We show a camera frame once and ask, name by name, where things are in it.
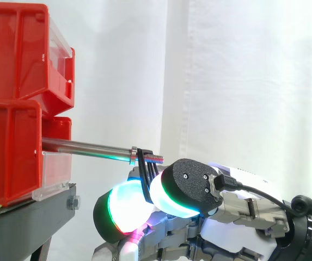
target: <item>metal bracket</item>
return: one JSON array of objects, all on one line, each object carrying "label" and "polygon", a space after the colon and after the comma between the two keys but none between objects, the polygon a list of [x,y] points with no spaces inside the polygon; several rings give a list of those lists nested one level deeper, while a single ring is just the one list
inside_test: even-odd
[{"label": "metal bracket", "polygon": [[281,238],[289,231],[285,211],[266,199],[242,200],[234,193],[222,192],[223,204],[210,219],[254,227],[265,231],[271,238]]}]

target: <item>black metal frame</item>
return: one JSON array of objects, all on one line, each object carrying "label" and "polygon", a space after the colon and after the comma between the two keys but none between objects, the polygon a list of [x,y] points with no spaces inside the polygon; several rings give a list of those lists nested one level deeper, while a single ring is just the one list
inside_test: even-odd
[{"label": "black metal frame", "polygon": [[50,238],[75,216],[76,185],[43,201],[28,200],[0,209],[0,261],[46,260]]}]

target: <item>led light ring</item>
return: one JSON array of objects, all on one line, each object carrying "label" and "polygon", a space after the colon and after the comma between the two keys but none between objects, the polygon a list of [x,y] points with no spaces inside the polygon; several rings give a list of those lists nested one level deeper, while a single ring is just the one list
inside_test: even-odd
[{"label": "led light ring", "polygon": [[199,215],[198,211],[179,205],[167,195],[162,186],[161,175],[156,176],[150,186],[150,195],[154,205],[161,211],[180,218]]},{"label": "led light ring", "polygon": [[127,181],[98,198],[94,225],[100,236],[113,244],[145,223],[153,208],[143,197],[140,180]]}]

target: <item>black cable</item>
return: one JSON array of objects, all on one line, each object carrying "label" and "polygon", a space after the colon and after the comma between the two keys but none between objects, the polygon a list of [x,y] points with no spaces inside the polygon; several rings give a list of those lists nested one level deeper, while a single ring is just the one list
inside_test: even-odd
[{"label": "black cable", "polygon": [[263,191],[258,190],[256,188],[245,186],[245,185],[239,185],[237,190],[245,190],[247,192],[252,192],[252,193],[255,193],[261,197],[264,197],[265,199],[267,199],[267,200],[273,202],[274,204],[278,205],[281,209],[285,210],[286,212],[289,212],[293,216],[300,218],[300,217],[305,216],[307,214],[304,212],[297,212],[297,211],[293,210],[292,208],[290,208],[289,206],[287,206],[283,202],[280,202],[279,200],[277,200],[275,197],[272,197],[271,195],[264,193]]},{"label": "black cable", "polygon": [[308,214],[312,215],[312,199],[305,196],[300,195],[294,197],[291,202],[291,207],[289,207],[283,202],[277,200],[275,197],[272,197],[271,195],[264,193],[263,191],[256,188],[245,186],[241,182],[238,182],[234,177],[228,175],[221,174],[214,178],[214,185],[218,191],[245,190],[247,192],[255,193],[278,205],[281,209],[289,212],[291,215],[299,218]]}]

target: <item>cable connector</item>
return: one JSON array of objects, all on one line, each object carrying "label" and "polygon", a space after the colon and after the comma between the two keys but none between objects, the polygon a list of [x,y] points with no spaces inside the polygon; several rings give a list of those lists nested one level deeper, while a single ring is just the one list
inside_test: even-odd
[{"label": "cable connector", "polygon": [[242,183],[238,182],[235,178],[221,174],[214,178],[214,185],[218,191],[236,191],[241,190]]}]

